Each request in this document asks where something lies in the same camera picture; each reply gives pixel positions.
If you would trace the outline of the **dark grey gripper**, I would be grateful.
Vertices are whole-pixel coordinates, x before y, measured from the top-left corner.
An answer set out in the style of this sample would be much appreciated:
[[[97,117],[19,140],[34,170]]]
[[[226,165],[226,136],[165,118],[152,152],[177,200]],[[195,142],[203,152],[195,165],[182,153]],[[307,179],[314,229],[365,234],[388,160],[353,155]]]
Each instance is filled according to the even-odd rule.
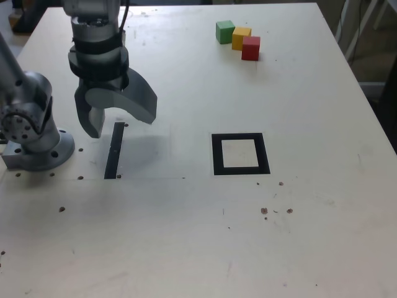
[[[136,120],[152,124],[156,119],[157,95],[135,70],[77,68],[79,86],[74,94],[79,122],[91,138],[100,138],[104,109],[127,111]]]

